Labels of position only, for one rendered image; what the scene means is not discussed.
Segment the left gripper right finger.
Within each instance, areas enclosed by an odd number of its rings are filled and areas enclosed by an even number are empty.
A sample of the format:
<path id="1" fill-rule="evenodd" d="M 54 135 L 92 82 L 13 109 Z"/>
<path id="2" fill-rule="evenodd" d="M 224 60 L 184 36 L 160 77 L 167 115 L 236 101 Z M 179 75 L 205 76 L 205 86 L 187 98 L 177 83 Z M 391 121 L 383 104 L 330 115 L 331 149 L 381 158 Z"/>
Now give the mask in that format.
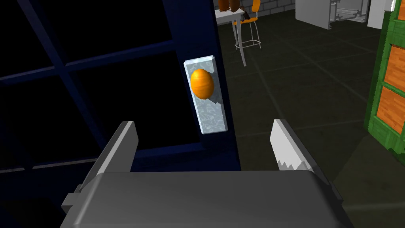
<path id="1" fill-rule="evenodd" d="M 330 181 L 285 119 L 274 119 L 269 140 L 281 171 L 311 171 L 326 185 L 330 185 Z"/>

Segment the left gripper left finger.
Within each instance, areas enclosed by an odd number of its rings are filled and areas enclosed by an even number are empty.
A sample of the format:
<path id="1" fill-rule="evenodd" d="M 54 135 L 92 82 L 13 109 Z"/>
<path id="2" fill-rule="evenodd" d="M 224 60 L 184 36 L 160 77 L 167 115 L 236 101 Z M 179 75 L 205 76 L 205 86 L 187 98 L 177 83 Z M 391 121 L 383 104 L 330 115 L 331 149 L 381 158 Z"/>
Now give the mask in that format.
<path id="1" fill-rule="evenodd" d="M 122 121 L 78 189 L 100 173 L 130 172 L 138 142 L 134 121 Z"/>

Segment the dark blue glazed door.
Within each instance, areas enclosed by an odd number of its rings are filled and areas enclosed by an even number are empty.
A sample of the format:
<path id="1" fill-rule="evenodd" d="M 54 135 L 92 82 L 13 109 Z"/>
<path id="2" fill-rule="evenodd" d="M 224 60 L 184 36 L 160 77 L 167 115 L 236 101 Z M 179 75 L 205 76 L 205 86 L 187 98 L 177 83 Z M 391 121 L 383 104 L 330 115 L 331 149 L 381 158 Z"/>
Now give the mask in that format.
<path id="1" fill-rule="evenodd" d="M 184 62 L 214 56 L 227 130 L 203 134 Z M 213 0 L 0 0 L 0 228 L 59 228 L 122 121 L 133 171 L 239 171 Z"/>

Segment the silver door knob plate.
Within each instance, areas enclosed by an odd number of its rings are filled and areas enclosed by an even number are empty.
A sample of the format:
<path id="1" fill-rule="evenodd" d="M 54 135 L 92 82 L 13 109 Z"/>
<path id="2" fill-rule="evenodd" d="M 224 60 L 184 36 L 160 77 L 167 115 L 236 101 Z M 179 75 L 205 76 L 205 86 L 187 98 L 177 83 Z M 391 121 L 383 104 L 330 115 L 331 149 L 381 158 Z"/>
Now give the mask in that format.
<path id="1" fill-rule="evenodd" d="M 184 68 L 201 133 L 210 134 L 227 131 L 227 121 L 215 57 L 210 55 L 186 60 L 184 62 Z M 208 71 L 214 82 L 213 95 L 208 99 L 199 99 L 191 90 L 191 75 L 193 71 L 199 68 Z"/>

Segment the orange door knob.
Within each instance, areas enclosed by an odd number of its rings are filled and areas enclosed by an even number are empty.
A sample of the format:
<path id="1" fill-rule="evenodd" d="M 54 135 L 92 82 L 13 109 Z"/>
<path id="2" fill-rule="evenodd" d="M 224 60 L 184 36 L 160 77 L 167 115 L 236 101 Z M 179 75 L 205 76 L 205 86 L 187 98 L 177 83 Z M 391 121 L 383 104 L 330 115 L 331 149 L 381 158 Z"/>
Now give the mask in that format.
<path id="1" fill-rule="evenodd" d="M 190 86 L 199 99 L 208 99 L 213 95 L 214 82 L 210 73 L 204 69 L 196 69 L 190 78 Z"/>

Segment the green shelf with orange panels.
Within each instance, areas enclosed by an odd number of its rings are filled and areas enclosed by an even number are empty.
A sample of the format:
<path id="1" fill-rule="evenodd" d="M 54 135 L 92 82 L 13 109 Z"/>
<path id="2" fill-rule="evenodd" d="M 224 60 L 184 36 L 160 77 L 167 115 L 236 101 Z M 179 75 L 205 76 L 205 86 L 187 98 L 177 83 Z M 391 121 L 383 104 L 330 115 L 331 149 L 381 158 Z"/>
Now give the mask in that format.
<path id="1" fill-rule="evenodd" d="M 405 0 L 384 5 L 364 127 L 405 163 Z"/>

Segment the orange bar stool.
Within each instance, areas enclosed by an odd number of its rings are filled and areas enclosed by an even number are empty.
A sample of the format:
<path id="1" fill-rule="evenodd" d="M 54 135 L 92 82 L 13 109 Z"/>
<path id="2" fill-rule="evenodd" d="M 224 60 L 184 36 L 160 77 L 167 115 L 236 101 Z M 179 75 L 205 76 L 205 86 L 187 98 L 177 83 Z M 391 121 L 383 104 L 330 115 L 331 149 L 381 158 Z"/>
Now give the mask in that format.
<path id="1" fill-rule="evenodd" d="M 244 12 L 243 13 L 243 20 L 241 20 L 240 23 L 241 24 L 249 24 L 249 26 L 250 26 L 250 34 L 251 34 L 251 40 L 247 40 L 245 42 L 242 42 L 242 45 L 243 45 L 242 47 L 243 48 L 252 47 L 252 46 L 259 46 L 260 49 L 262 48 L 260 38 L 259 38 L 259 33 L 258 33 L 258 30 L 257 30 L 257 24 L 256 24 L 256 21 L 258 20 L 258 11 L 259 11 L 259 8 L 260 8 L 260 4 L 261 4 L 261 0 L 253 0 L 251 10 L 252 10 L 252 12 L 256 13 L 255 17 L 250 17 L 243 6 L 239 7 L 239 9 Z M 257 38 L 256 39 L 254 39 L 254 37 L 253 37 L 252 24 L 255 26 L 255 30 L 256 30 L 256 33 L 257 33 Z"/>

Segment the white table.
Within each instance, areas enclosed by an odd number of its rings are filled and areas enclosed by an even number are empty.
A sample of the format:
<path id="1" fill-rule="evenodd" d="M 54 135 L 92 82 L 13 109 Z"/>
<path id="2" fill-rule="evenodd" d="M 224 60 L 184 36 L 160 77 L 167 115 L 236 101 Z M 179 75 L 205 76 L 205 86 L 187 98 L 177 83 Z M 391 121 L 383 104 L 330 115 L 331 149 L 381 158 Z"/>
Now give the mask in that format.
<path id="1" fill-rule="evenodd" d="M 243 51 L 243 46 L 242 46 L 242 35 L 241 35 L 241 15 L 244 13 L 244 11 L 239 8 L 235 12 L 232 12 L 230 10 L 220 11 L 219 9 L 215 10 L 214 12 L 215 12 L 217 24 L 231 22 L 231 25 L 233 28 L 233 33 L 234 33 L 234 38 L 235 38 L 234 47 L 235 47 L 235 49 L 238 49 L 240 51 L 242 63 L 246 67 L 246 61 L 244 58 L 244 51 Z"/>

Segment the white cabinet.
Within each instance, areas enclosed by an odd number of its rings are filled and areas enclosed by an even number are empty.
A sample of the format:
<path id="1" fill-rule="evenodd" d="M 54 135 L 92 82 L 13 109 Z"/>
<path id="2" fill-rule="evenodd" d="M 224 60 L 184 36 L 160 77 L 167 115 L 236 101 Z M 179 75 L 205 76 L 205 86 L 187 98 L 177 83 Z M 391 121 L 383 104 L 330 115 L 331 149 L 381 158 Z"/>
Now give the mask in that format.
<path id="1" fill-rule="evenodd" d="M 331 23 L 355 21 L 381 29 L 385 12 L 393 12 L 396 0 L 295 0 L 295 18 L 330 30 Z"/>

